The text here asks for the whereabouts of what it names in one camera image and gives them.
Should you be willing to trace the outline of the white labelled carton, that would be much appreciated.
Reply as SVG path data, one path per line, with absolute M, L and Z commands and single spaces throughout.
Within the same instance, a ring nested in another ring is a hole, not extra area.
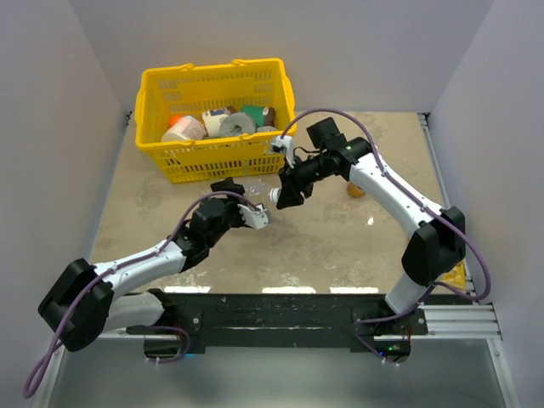
M 201 119 L 207 130 L 208 138 L 217 138 L 220 136 L 220 126 L 224 119 L 236 113 L 237 109 L 234 106 L 224 106 L 218 109 L 206 110 L 201 114 Z

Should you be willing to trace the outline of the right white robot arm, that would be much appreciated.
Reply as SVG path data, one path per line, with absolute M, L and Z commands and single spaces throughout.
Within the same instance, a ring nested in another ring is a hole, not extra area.
M 385 296 L 385 308 L 378 314 L 385 332 L 399 333 L 409 323 L 406 310 L 465 258 L 466 244 L 459 236 L 465 230 L 464 215 L 456 207 L 444 209 L 422 195 L 374 154 L 367 140 L 346 139 L 332 118 L 308 127 L 307 133 L 316 152 L 305 160 L 296 156 L 292 137 L 273 139 L 272 151 L 285 157 L 280 188 L 271 197 L 277 209 L 298 207 L 311 197 L 316 182 L 340 176 L 370 195 L 399 223 L 409 237 L 401 258 L 404 274 Z

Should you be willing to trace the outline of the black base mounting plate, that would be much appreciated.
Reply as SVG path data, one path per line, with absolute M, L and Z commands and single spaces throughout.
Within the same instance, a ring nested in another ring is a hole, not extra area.
M 304 348 L 376 350 L 400 363 L 410 355 L 412 337 L 428 334 L 422 309 L 396 317 L 380 295 L 165 293 L 159 298 L 166 304 L 159 320 L 128 331 L 143 336 L 150 359 L 210 348 Z

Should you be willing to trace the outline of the green packet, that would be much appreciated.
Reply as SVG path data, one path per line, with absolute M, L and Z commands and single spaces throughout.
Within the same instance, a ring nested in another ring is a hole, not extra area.
M 267 106 L 244 105 L 241 107 L 241 112 L 248 114 L 255 122 L 255 126 L 260 128 L 265 123 L 269 108 Z

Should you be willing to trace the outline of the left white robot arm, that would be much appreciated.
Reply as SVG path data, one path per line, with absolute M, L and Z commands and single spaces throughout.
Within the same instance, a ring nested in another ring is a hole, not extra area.
M 106 263 L 70 262 L 38 306 L 52 329 L 53 346 L 79 351 L 105 330 L 111 306 L 155 279 L 186 271 L 208 257 L 233 228 L 260 229 L 267 210 L 245 197 L 242 185 L 227 178 L 212 185 L 185 210 L 173 232 L 154 246 Z

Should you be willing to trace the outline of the orange drink bottle blue label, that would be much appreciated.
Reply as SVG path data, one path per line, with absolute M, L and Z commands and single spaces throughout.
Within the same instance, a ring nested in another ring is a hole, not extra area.
M 361 198 L 366 192 L 355 184 L 349 182 L 347 186 L 348 194 L 353 198 Z

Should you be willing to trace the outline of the clear plastic bottle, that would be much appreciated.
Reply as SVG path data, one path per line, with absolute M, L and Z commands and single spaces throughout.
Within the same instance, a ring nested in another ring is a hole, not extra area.
M 266 207 L 275 207 L 269 198 L 271 189 L 276 188 L 270 183 L 265 183 L 260 178 L 244 178 L 242 185 L 245 188 L 245 196 L 255 204 L 263 204 Z

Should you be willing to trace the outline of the grey tape roll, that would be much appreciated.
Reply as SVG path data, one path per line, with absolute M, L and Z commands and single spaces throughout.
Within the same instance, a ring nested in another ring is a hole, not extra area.
M 236 112 L 223 119 L 219 127 L 221 137 L 237 137 L 256 133 L 255 121 L 245 112 Z

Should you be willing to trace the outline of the white bottle orange cap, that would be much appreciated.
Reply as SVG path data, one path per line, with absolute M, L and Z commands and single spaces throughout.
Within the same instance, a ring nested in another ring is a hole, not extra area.
M 193 116 L 172 116 L 168 130 L 161 136 L 161 142 L 202 140 L 207 136 L 204 125 Z

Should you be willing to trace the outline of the yellow plastic shopping basket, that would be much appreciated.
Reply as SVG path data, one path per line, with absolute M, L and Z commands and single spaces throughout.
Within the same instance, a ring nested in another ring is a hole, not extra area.
M 172 116 L 201 120 L 206 111 L 246 105 L 274 109 L 275 130 L 225 139 L 161 141 Z M 173 184 L 275 173 L 284 158 L 270 143 L 283 131 L 295 134 L 294 109 L 292 85 L 278 58 L 148 69 L 135 103 L 135 144 Z

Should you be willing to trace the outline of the large white bottle cap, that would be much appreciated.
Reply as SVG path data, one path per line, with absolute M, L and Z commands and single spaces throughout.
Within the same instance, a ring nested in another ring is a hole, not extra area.
M 274 204 L 276 204 L 280 198 L 280 194 L 281 188 L 273 188 L 269 192 L 269 198 Z

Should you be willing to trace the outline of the brown packet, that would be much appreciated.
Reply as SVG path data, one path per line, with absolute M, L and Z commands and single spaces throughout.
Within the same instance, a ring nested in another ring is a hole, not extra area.
M 265 127 L 275 127 L 275 109 L 271 106 L 263 108 L 263 125 Z

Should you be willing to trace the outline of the yellow snack bag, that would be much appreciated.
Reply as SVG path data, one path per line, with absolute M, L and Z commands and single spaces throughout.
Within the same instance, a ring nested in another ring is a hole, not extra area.
M 464 291 L 466 289 L 466 271 L 464 262 L 458 263 L 452 270 L 445 273 L 439 281 Z

